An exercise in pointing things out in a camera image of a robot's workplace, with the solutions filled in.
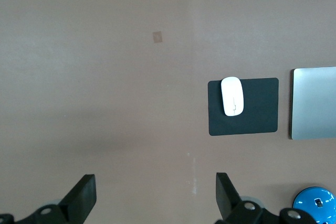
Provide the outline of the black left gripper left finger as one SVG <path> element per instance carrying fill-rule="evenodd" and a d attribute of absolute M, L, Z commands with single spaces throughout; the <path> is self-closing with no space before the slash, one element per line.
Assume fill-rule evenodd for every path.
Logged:
<path fill-rule="evenodd" d="M 96 201 L 96 177 L 84 175 L 58 204 L 40 207 L 18 223 L 84 223 Z"/>

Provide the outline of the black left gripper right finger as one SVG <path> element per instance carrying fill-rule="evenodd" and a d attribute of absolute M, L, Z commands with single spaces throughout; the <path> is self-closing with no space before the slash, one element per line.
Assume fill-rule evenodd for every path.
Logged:
<path fill-rule="evenodd" d="M 216 202 L 222 216 L 218 223 L 278 223 L 278 216 L 257 202 L 243 200 L 227 173 L 216 174 Z"/>

